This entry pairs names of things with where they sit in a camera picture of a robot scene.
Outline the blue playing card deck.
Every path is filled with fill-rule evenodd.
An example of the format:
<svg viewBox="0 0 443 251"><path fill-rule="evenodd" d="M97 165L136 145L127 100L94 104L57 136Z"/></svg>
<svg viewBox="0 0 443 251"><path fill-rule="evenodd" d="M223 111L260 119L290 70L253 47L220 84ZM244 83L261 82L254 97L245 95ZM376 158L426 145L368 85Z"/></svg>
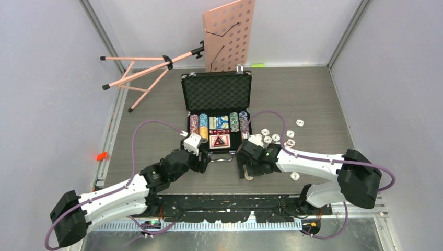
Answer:
<svg viewBox="0 0 443 251"><path fill-rule="evenodd" d="M208 118L209 129L223 130L229 129L229 117L228 116L213 116Z"/></svg>

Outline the red white chip stack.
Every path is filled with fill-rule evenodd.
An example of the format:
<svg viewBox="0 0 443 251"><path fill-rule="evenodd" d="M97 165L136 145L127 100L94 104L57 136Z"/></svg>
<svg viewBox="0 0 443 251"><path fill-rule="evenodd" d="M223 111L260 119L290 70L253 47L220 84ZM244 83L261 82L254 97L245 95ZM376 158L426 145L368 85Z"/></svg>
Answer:
<svg viewBox="0 0 443 251"><path fill-rule="evenodd" d="M189 116L190 132L199 134L199 115L191 114Z"/></svg>

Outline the black poker set case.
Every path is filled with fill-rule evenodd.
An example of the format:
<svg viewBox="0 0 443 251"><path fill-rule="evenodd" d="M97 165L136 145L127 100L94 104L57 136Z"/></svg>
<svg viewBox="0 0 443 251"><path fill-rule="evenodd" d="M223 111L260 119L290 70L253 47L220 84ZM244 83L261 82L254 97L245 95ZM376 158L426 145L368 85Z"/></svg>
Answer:
<svg viewBox="0 0 443 251"><path fill-rule="evenodd" d="M246 113L246 123L250 119L249 107L251 99L252 73L243 71L238 73L211 72L211 73L185 73L181 75L183 96L188 112L187 131L191 131L191 115L206 114L209 117L227 116L233 112ZM239 131L233 132L229 125L229 147L215 149L211 146L210 139L200 145L200 159L210 161L214 154L235 154L238 147L252 133L251 124L247 129L241 125Z"/></svg>

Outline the white poker chip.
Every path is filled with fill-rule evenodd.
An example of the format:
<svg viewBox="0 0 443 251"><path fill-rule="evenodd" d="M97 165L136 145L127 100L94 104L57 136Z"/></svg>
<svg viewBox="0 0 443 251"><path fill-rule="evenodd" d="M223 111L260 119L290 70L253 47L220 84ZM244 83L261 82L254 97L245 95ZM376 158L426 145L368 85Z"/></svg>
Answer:
<svg viewBox="0 0 443 251"><path fill-rule="evenodd" d="M273 135L271 136L271 138L272 138L272 140L273 140L274 142L279 142L280 139L281 139L281 137L280 137L278 134L273 134Z"/></svg>
<svg viewBox="0 0 443 251"><path fill-rule="evenodd" d="M301 119L297 119L296 122L295 122L295 124L296 124L298 127L303 127L303 126L304 126L304 121L301 120Z"/></svg>
<svg viewBox="0 0 443 251"><path fill-rule="evenodd" d="M266 144L270 144L270 143L272 143L272 138L270 137L270 136L265 136L264 138L263 138L263 141L266 143Z"/></svg>
<svg viewBox="0 0 443 251"><path fill-rule="evenodd" d="M293 138L295 136L295 132L292 130L287 130L286 136L289 138Z"/></svg>
<svg viewBox="0 0 443 251"><path fill-rule="evenodd" d="M268 136L270 134L270 131L268 129L264 128L264 129L261 130L261 134L263 136Z"/></svg>

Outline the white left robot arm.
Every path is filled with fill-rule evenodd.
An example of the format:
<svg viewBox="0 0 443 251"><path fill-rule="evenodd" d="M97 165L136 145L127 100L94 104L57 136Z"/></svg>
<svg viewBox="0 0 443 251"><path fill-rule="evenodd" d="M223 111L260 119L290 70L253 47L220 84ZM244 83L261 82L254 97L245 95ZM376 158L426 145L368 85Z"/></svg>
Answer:
<svg viewBox="0 0 443 251"><path fill-rule="evenodd" d="M211 157L207 151L198 154L175 149L158 163L149 165L128 180L95 192L78 195L64 193L50 213L52 225L45 238L55 233L56 249L81 241L97 227L126 216L155 216L160 210L157 194L169 188L189 170L204 173Z"/></svg>

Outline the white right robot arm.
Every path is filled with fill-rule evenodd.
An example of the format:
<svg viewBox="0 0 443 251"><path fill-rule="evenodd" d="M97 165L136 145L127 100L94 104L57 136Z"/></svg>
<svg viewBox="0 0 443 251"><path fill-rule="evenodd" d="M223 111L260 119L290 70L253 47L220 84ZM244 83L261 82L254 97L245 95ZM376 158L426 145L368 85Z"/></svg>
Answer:
<svg viewBox="0 0 443 251"><path fill-rule="evenodd" d="M236 162L241 178L297 172L326 179L323 184L303 187L297 205L307 215L327 204L339 202L372 209L382 177L381 171L365 156L352 149L344 155L328 155L298 151L274 143L264 147L245 140L236 151Z"/></svg>

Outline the red playing card deck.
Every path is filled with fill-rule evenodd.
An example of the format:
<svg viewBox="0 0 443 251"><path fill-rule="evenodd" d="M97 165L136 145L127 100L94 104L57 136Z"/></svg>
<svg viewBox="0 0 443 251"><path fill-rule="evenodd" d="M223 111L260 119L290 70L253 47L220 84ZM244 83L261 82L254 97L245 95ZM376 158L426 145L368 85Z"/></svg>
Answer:
<svg viewBox="0 0 443 251"><path fill-rule="evenodd" d="M209 136L209 148L210 149L226 149L230 148L230 135L218 134Z"/></svg>

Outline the blue yellow chip stack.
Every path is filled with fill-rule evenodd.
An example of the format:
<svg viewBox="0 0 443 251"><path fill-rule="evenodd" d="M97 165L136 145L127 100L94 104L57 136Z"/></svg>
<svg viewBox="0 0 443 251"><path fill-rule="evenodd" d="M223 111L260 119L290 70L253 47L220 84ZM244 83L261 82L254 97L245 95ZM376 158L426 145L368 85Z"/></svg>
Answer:
<svg viewBox="0 0 443 251"><path fill-rule="evenodd" d="M208 115L205 113L199 115L199 135L203 143L208 142Z"/></svg>

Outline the green white chip stack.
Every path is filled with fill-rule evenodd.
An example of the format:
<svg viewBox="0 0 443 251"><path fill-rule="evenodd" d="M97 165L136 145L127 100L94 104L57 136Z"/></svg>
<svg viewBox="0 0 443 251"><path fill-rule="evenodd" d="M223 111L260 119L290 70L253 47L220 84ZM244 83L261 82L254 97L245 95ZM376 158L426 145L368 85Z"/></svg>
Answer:
<svg viewBox="0 0 443 251"><path fill-rule="evenodd" d="M230 122L230 130L231 132L238 132L240 130L239 128L239 116L236 112L232 112L229 115L229 122Z"/></svg>

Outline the blue red chip stack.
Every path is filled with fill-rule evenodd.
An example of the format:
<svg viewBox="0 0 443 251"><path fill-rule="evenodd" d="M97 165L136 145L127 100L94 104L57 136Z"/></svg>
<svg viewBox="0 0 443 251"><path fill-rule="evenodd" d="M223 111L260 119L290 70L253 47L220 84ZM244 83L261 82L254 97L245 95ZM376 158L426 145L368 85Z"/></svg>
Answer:
<svg viewBox="0 0 443 251"><path fill-rule="evenodd" d="M249 126L248 126L248 113L242 111L239 113L239 127L241 132L241 138L247 139L249 136Z"/></svg>

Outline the orange clip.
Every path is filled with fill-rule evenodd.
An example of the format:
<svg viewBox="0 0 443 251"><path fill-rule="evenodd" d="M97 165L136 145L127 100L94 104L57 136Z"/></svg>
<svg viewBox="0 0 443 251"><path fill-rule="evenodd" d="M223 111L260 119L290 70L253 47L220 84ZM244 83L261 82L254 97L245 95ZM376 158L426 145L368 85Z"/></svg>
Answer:
<svg viewBox="0 0 443 251"><path fill-rule="evenodd" d="M107 156L108 156L108 152L103 151L96 156L96 161L98 161L98 162L103 161L104 159L107 158Z"/></svg>

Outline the pink music stand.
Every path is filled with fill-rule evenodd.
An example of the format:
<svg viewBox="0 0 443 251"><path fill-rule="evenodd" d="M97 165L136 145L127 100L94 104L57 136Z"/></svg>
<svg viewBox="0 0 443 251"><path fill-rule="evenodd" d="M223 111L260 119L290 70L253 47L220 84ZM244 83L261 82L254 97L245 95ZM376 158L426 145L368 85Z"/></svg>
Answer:
<svg viewBox="0 0 443 251"><path fill-rule="evenodd" d="M129 107L134 108L149 94L152 89L173 70L176 63L190 57L205 58L205 70L209 75L245 74L243 69L247 59L250 42L251 25L255 1L233 1L203 13L203 40L200 46L187 53L170 58L161 57L121 57L102 56L102 61L129 61L130 64L120 80L105 84L102 89L111 87L142 92L140 98ZM148 88L137 88L128 84L138 78L157 70L162 73Z"/></svg>

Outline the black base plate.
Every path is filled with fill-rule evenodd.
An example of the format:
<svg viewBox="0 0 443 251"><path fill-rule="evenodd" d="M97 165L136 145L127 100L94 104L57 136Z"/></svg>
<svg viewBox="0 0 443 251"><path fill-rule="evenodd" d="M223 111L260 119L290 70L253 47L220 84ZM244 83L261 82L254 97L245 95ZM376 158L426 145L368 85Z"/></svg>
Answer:
<svg viewBox="0 0 443 251"><path fill-rule="evenodd" d="M294 218L332 215L330 205L322 209L303 208L297 195L159 195L149 196L141 217L167 222L245 222L254 216L258 223L285 223Z"/></svg>

